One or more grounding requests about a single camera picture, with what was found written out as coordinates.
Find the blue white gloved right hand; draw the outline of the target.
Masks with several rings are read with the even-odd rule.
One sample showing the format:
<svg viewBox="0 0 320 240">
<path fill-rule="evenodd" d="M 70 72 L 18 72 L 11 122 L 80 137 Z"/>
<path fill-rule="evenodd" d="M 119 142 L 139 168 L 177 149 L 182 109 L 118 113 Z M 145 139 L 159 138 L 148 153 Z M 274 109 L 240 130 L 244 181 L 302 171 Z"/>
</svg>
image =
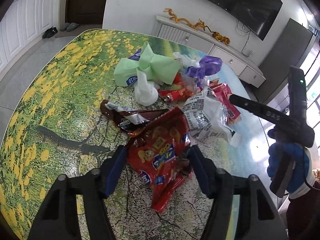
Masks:
<svg viewBox="0 0 320 240">
<path fill-rule="evenodd" d="M 272 193 L 281 198 L 287 192 L 290 198 L 296 199 L 311 190 L 319 191 L 309 152 L 315 137 L 313 129 L 305 126 L 286 131 L 275 126 L 268 136 L 276 140 L 268 150 L 267 174 L 271 178 Z"/>
</svg>

